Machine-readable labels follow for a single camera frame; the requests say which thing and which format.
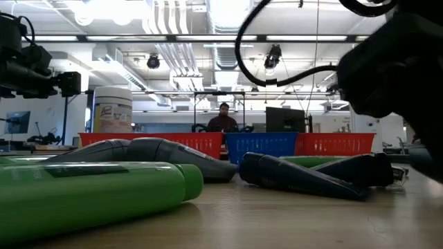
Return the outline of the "person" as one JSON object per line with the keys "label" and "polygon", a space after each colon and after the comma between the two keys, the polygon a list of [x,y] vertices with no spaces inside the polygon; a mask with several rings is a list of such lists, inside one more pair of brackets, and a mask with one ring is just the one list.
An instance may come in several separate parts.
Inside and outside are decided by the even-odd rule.
{"label": "person", "polygon": [[229,105],[222,102],[219,106],[218,116],[212,118],[208,123],[209,132],[232,132],[238,128],[237,121],[228,115]]}

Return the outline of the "black monitor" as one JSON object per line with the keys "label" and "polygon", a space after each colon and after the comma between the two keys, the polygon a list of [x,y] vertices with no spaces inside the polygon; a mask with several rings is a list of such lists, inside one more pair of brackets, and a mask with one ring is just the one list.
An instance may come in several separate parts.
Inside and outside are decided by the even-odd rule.
{"label": "black monitor", "polygon": [[266,108],[266,132],[306,132],[305,112],[296,109]]}

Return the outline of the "small monitor blue screen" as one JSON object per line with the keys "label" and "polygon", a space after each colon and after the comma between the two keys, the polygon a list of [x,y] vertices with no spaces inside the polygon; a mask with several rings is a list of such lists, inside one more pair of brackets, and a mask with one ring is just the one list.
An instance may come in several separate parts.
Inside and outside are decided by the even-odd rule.
{"label": "small monitor blue screen", "polygon": [[5,133],[28,133],[30,111],[8,112],[6,114]]}

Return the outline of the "black stand frame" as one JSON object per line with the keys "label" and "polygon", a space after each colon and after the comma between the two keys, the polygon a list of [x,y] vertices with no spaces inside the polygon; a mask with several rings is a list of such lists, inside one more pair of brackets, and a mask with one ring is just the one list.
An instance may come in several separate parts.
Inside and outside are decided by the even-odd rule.
{"label": "black stand frame", "polygon": [[64,145],[72,145],[73,138],[85,132],[87,121],[91,118],[91,98],[92,95],[86,93],[65,98],[62,129]]}

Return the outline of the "blue plastic basket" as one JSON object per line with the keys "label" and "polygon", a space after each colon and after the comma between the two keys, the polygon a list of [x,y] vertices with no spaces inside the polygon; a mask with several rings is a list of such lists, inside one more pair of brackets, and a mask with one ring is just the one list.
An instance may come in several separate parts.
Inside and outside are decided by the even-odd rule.
{"label": "blue plastic basket", "polygon": [[238,165],[247,152],[271,156],[293,156],[298,132],[226,133],[226,147],[232,164]]}

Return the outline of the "white wipes canister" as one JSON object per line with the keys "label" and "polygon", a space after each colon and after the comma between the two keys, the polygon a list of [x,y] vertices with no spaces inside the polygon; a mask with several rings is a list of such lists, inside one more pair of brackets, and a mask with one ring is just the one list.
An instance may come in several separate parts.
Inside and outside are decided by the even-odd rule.
{"label": "white wipes canister", "polygon": [[93,133],[132,132],[133,96],[129,89],[100,86],[93,93]]}

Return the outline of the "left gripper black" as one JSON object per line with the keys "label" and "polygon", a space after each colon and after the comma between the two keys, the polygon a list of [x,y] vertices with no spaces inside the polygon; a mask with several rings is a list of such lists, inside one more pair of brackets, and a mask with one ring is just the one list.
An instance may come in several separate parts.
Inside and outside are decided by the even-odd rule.
{"label": "left gripper black", "polygon": [[15,62],[0,62],[0,97],[15,98],[13,91],[26,99],[46,99],[58,93],[72,97],[81,93],[81,74],[64,72],[52,77]]}

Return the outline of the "black squeeze tube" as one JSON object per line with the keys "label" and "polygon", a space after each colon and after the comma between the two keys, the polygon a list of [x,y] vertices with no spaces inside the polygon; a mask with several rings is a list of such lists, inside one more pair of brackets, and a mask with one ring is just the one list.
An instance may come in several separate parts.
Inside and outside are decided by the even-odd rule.
{"label": "black squeeze tube", "polygon": [[386,187],[394,183],[392,165],[384,153],[350,156],[311,169],[359,187]]}

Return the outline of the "grey handheld vacuum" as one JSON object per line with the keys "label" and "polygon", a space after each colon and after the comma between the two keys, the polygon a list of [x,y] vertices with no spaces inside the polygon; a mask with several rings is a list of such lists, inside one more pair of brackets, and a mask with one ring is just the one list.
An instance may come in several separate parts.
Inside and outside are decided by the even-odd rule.
{"label": "grey handheld vacuum", "polygon": [[196,165],[209,183],[227,183],[237,165],[213,158],[203,152],[164,138],[111,139],[59,154],[47,163],[70,162],[166,162]]}

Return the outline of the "white pillar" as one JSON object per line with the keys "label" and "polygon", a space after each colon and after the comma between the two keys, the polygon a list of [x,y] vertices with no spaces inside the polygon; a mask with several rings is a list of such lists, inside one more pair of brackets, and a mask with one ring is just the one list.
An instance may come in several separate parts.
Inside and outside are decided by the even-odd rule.
{"label": "white pillar", "polygon": [[379,153],[383,151],[382,129],[379,119],[357,114],[350,107],[350,124],[353,133],[374,133],[371,152]]}

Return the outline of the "green plastic bottle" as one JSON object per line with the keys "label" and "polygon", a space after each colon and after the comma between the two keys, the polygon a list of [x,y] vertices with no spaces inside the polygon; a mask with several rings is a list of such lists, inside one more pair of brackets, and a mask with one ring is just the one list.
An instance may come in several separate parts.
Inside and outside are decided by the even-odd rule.
{"label": "green plastic bottle", "polygon": [[315,167],[324,163],[346,159],[347,156],[281,156],[280,159],[303,167]]}
{"label": "green plastic bottle", "polygon": [[200,169],[164,162],[0,166],[0,247],[175,208],[204,188]]}

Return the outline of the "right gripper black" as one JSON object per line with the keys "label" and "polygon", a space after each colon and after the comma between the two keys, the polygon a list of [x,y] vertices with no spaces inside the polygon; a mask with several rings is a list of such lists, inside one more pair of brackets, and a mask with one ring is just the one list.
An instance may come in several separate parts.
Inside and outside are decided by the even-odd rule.
{"label": "right gripper black", "polygon": [[396,112],[396,91],[443,74],[443,0],[388,0],[376,6],[339,1],[355,14],[386,18],[338,63],[338,89],[355,112],[376,118]]}

